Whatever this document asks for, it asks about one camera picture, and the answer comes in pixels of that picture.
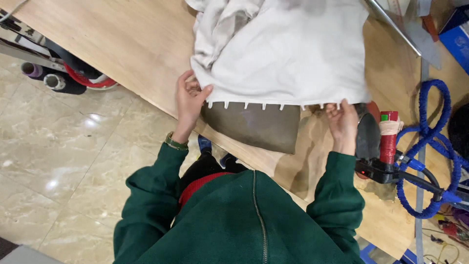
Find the blue hose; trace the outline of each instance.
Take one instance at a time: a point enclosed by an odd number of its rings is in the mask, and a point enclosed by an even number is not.
[[[441,117],[438,120],[436,126],[434,128],[430,128],[427,123],[427,101],[428,101],[428,91],[432,86],[435,86],[439,89],[441,94],[443,95],[443,110],[441,113]],[[396,145],[399,142],[399,139],[408,132],[418,132],[420,134],[420,140],[415,144],[407,153],[406,156],[409,158],[414,158],[418,151],[423,148],[426,144],[430,144],[432,148],[437,150],[440,154],[444,157],[453,161],[453,172],[451,173],[451,183],[446,191],[443,192],[441,195],[440,201],[432,200],[430,205],[425,208],[422,212],[415,211],[407,201],[407,198],[404,194],[404,179],[400,179],[397,182],[397,197],[401,201],[402,206],[415,218],[420,219],[428,219],[433,217],[439,210],[441,204],[446,202],[460,202],[461,198],[456,196],[454,193],[459,184],[459,180],[461,178],[461,166],[465,169],[469,169],[469,162],[464,158],[460,157],[455,153],[453,150],[453,146],[451,142],[446,138],[444,135],[440,133],[443,127],[448,122],[449,116],[451,114],[451,97],[449,94],[448,87],[446,84],[441,80],[430,80],[422,83],[422,88],[420,89],[419,94],[419,115],[420,115],[420,124],[419,126],[413,126],[403,129],[401,132],[397,134],[396,138]],[[408,165],[405,163],[401,163],[399,169],[401,171],[406,171]]]

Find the watch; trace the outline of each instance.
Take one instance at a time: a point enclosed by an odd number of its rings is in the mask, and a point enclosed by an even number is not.
[[[181,151],[185,151],[185,150],[189,150],[189,147],[188,147],[188,144],[189,144],[189,141],[187,141],[186,143],[184,144],[181,144],[179,142],[176,142],[174,141],[171,137],[173,136],[173,133],[174,131],[171,131],[167,136],[166,136],[166,139],[165,139],[165,142],[168,146],[174,148],[174,149],[177,149],[177,150],[181,150]]]

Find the sleeve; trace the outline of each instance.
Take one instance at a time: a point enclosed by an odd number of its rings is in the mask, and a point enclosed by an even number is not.
[[[188,151],[163,144],[153,166],[132,174],[130,197],[114,230],[114,263],[133,263],[166,232],[177,214],[179,168]]]
[[[365,201],[353,185],[354,170],[355,157],[330,152],[325,173],[316,186],[315,200],[306,213],[346,255],[357,259],[360,249],[354,236],[362,222]]]

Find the white cloth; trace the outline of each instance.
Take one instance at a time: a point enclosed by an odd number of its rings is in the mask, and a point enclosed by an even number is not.
[[[199,11],[191,67],[209,105],[369,102],[359,0],[186,0]]]

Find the brown pad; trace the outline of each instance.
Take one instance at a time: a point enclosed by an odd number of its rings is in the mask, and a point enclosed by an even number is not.
[[[249,104],[231,102],[225,109],[223,102],[202,107],[204,121],[214,130],[241,143],[271,151],[291,154],[295,152],[300,122],[300,107],[286,105]]]

